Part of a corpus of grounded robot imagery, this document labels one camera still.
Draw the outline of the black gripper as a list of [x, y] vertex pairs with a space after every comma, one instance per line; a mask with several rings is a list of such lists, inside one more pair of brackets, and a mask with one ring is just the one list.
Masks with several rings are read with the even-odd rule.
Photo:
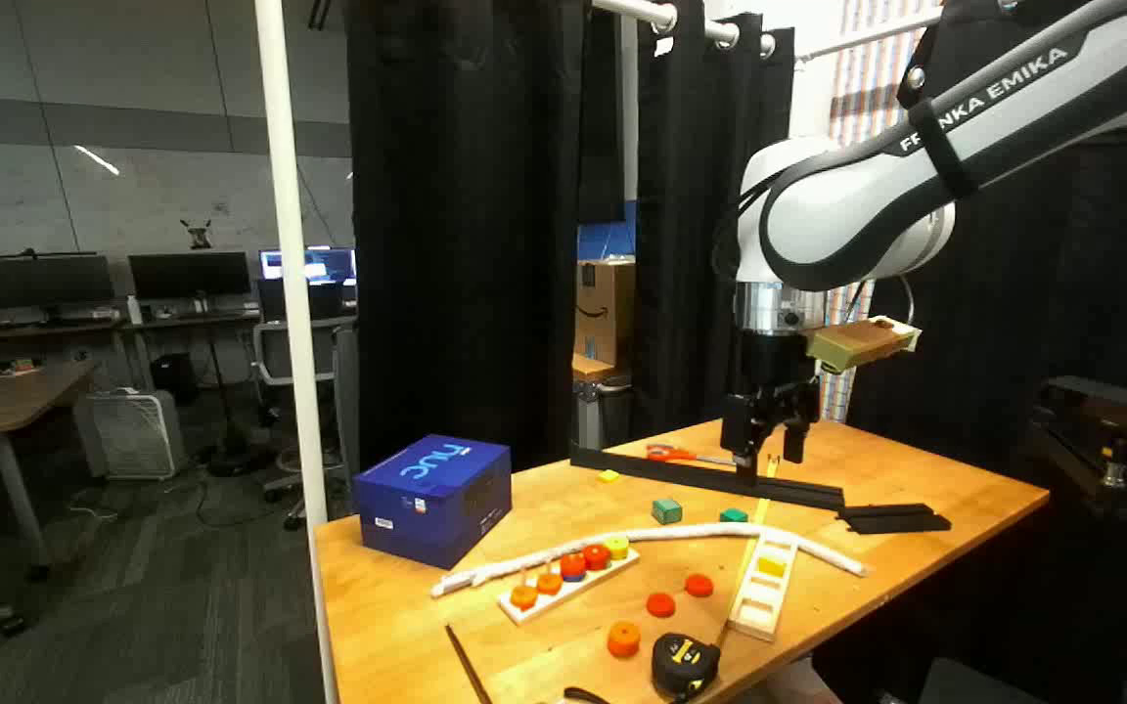
[[792, 338], [736, 338], [731, 390], [722, 404], [722, 445], [736, 473], [752, 478], [773, 432], [784, 432], [784, 458], [805, 458], [805, 435], [818, 422], [818, 374], [805, 340]]

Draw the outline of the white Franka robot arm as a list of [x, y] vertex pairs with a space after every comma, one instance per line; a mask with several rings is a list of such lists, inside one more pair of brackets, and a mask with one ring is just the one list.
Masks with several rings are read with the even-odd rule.
[[749, 287], [921, 291], [928, 343], [854, 422], [1010, 448], [1049, 374], [1127, 385], [1127, 0], [945, 0], [898, 126], [749, 160]]

